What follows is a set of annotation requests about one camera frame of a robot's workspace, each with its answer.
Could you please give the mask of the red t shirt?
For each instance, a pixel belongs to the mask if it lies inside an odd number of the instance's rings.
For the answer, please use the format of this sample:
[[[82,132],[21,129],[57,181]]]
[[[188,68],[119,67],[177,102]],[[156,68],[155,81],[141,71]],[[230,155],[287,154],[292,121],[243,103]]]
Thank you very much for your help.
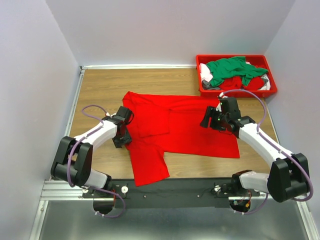
[[[126,148],[138,187],[170,176],[165,152],[218,158],[240,157],[235,136],[200,126],[207,107],[218,105],[216,98],[129,91],[122,102],[134,115],[127,126],[132,141]]]
[[[234,76],[231,78],[226,78],[218,87],[222,90],[244,89],[247,91],[257,91],[264,85],[264,81],[259,76],[252,78],[248,85],[244,85],[242,83],[242,78],[240,76]]]

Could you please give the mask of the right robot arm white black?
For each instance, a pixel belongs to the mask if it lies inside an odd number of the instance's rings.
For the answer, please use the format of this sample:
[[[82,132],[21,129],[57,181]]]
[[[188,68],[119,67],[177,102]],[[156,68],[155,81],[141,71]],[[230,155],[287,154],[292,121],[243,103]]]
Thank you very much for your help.
[[[208,106],[200,126],[230,132],[251,146],[270,167],[268,174],[253,170],[233,174],[230,191],[234,195],[257,190],[271,195],[278,203],[304,202],[313,197],[306,156],[282,147],[261,130],[259,123],[249,116],[242,116],[235,97],[221,97],[216,107]]]

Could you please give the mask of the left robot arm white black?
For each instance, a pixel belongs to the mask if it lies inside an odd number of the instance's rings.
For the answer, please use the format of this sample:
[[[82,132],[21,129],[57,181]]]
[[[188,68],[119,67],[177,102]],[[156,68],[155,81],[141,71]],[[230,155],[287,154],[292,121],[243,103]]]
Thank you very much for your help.
[[[87,132],[75,137],[64,136],[58,145],[50,175],[66,181],[71,187],[89,187],[101,198],[107,197],[112,190],[112,177],[92,168],[93,152],[108,140],[116,148],[122,148],[132,142],[127,126],[134,118],[134,113],[127,107],[120,106],[115,114],[110,115],[103,107],[105,116],[99,118],[85,113],[87,117],[99,123]]]

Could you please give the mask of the grey t shirt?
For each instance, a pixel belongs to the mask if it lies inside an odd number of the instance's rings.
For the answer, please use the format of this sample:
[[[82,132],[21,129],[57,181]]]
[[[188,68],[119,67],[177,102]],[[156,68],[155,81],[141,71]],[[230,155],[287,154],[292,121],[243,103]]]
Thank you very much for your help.
[[[201,81],[201,86],[204,90],[209,90],[209,91],[220,91],[221,88],[219,86],[212,86],[210,82],[206,80]]]

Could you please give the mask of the red t shirt in bin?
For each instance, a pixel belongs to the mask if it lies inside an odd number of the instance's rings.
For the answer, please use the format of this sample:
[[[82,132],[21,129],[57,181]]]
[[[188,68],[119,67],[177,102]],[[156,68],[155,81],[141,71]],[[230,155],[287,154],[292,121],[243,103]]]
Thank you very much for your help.
[[[264,81],[259,76],[252,78],[248,85],[244,85],[242,83],[242,78],[240,76],[234,76],[231,78],[226,78],[218,87],[222,90],[244,89],[247,91],[257,91],[264,85]]]

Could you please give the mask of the pink t shirt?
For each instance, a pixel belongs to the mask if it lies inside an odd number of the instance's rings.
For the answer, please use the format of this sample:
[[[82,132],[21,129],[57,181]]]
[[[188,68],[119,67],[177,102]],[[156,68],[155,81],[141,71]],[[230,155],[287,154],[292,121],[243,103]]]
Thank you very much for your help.
[[[206,64],[204,63],[199,64],[199,72],[200,72],[200,79],[202,81],[210,82],[213,79],[213,75]]]

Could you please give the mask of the green t shirt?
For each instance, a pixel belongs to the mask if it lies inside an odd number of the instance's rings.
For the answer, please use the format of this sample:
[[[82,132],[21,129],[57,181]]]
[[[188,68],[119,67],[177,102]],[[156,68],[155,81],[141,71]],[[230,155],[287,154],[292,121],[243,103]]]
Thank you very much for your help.
[[[246,62],[245,56],[234,56],[210,61],[205,64],[212,75],[210,84],[213,87],[221,85],[225,79],[240,77],[241,83],[248,86],[253,78],[261,77],[269,71],[263,67],[256,67]]]

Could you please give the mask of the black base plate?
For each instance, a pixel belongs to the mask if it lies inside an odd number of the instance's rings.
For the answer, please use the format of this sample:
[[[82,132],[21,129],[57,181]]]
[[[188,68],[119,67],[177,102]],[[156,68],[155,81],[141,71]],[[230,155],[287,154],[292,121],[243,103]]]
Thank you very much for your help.
[[[96,209],[111,207],[127,209],[165,208],[229,208],[245,207],[251,197],[259,193],[236,185],[230,177],[168,178],[156,183],[136,186],[133,179],[113,179],[111,191],[117,195],[90,188],[83,192],[85,199],[93,199]]]

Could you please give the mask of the aluminium frame rail front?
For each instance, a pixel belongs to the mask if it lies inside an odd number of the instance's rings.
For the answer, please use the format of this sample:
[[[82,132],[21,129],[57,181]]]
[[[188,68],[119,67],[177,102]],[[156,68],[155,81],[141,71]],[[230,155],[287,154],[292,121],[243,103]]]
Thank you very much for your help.
[[[140,199],[204,199],[205,196],[214,198],[231,198],[245,194],[244,190],[234,192],[228,190],[231,178],[169,178],[156,183],[136,186],[133,179],[114,179],[112,190],[124,200]],[[100,190],[70,187],[67,182],[60,180],[46,181],[42,188],[43,200],[95,200],[110,201],[115,196]]]

